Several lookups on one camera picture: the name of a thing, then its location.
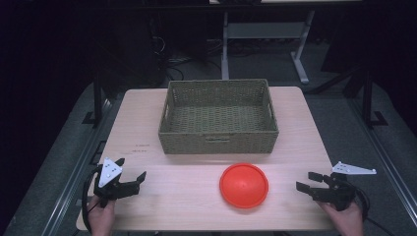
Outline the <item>black metal stand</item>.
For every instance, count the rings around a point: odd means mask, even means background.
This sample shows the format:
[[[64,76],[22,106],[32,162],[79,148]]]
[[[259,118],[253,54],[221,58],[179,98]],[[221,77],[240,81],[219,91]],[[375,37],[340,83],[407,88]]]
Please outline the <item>black metal stand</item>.
[[[380,111],[372,110],[373,79],[370,71],[365,69],[363,78],[362,119],[369,129],[375,126],[387,126],[387,120]]]
[[[102,76],[96,73],[92,79],[93,111],[89,111],[83,120],[83,124],[91,124],[96,128],[103,118],[104,93],[102,90]]]

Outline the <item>grey metal floor rail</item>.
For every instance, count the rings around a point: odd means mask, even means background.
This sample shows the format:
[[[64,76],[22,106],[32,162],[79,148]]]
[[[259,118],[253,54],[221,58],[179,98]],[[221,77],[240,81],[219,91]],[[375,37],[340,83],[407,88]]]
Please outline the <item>grey metal floor rail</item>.
[[[387,150],[383,147],[382,142],[375,133],[374,129],[366,124],[362,118],[360,106],[357,101],[348,99],[347,103],[352,110],[353,114],[357,118],[362,130],[366,134],[368,140],[372,144],[379,161],[383,167],[385,174],[387,175],[392,187],[396,191],[400,201],[402,202],[405,210],[411,218],[414,225],[417,227],[417,199],[412,195],[412,192],[400,176],[397,168],[388,155]]]
[[[112,103],[105,98],[99,107],[102,118],[94,124],[94,113],[75,111],[75,116],[64,125],[63,134],[59,136],[51,152],[51,164],[47,168],[47,177],[55,178],[58,191],[55,202],[42,227],[41,236],[64,236],[77,230],[76,221],[80,208],[77,200],[82,197],[83,186],[89,171],[98,160],[96,150],[106,139],[108,112]]]

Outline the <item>person's right hand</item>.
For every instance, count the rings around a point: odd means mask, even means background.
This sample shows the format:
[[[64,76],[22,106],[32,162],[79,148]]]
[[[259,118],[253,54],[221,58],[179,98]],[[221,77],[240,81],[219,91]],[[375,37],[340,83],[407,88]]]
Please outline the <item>person's right hand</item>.
[[[342,211],[337,211],[330,203],[318,202],[318,206],[329,216],[341,236],[364,236],[362,211],[355,202]]]

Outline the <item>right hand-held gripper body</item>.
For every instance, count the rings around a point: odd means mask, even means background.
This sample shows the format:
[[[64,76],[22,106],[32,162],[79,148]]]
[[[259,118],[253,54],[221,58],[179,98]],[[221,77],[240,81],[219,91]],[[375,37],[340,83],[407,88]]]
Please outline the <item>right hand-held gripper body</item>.
[[[347,180],[348,175],[376,175],[376,169],[366,169],[363,167],[350,165],[339,161],[332,169],[330,175],[324,176],[324,183],[328,185],[327,189],[315,189],[312,196],[314,201],[330,203],[336,207],[337,211],[345,210],[350,203],[358,198],[364,208],[368,211],[370,200],[368,196],[359,187],[354,186]]]

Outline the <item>person's left hand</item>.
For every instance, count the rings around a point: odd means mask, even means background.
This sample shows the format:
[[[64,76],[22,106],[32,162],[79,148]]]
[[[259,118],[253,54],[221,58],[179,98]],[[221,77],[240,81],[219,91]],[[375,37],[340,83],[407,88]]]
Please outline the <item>person's left hand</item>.
[[[111,236],[115,222],[115,201],[109,201],[106,207],[99,205],[100,198],[93,196],[88,204],[88,220],[91,236]]]

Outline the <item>white metal desk frame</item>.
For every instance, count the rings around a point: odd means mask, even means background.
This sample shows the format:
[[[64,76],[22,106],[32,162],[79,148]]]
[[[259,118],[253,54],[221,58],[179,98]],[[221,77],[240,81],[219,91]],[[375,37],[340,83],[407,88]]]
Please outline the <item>white metal desk frame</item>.
[[[298,39],[298,48],[290,52],[291,60],[302,85],[309,79],[301,61],[315,12],[310,11],[304,22],[289,23],[230,23],[228,13],[223,14],[221,78],[229,79],[228,42],[230,39]]]

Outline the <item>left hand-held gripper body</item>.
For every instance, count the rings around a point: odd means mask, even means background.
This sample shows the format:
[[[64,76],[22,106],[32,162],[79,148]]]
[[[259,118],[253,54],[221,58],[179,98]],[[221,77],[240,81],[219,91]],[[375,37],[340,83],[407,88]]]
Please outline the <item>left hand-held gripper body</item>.
[[[101,207],[106,207],[109,201],[116,201],[139,193],[140,184],[137,179],[132,182],[120,182],[122,172],[123,166],[118,166],[108,157],[105,157],[103,163],[99,165],[93,193],[100,198]]]

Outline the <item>green woven basket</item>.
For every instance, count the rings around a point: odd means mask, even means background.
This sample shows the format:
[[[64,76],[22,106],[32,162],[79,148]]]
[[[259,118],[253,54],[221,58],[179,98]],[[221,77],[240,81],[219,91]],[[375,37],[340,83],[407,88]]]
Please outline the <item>green woven basket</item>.
[[[270,153],[279,134],[268,81],[172,81],[158,136],[166,154]]]

